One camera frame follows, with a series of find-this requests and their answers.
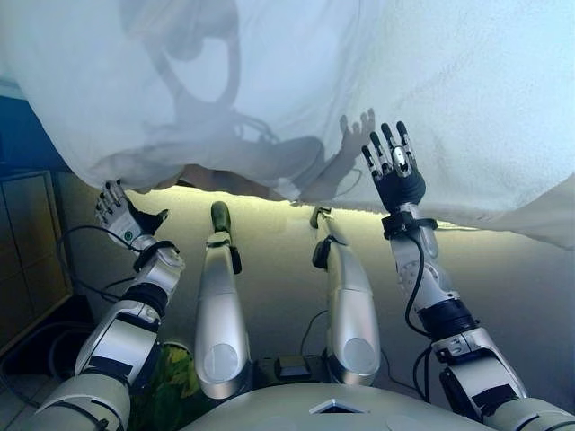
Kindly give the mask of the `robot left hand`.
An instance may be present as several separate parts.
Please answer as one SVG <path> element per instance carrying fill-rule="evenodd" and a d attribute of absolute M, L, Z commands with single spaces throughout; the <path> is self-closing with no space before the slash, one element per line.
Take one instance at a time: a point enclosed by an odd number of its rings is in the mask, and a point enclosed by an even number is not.
<path fill-rule="evenodd" d="M 136 250 L 155 242 L 154 234 L 168 214 L 168 209 L 157 214 L 137 209 L 118 180 L 105 182 L 95 205 L 95 216 L 111 239 Z"/>

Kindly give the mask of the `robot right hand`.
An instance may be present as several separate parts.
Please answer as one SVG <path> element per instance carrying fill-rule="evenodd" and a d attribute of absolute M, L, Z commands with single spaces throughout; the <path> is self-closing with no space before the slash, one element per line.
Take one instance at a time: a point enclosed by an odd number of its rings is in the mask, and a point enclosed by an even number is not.
<path fill-rule="evenodd" d="M 394 213 L 406 204 L 418 205 L 426 192 L 426 183 L 418 168 L 411 140 L 402 121 L 396 123 L 399 140 L 387 123 L 381 124 L 383 145 L 377 132 L 369 133 L 375 156 L 367 145 L 361 147 L 367 168 L 385 210 Z"/>

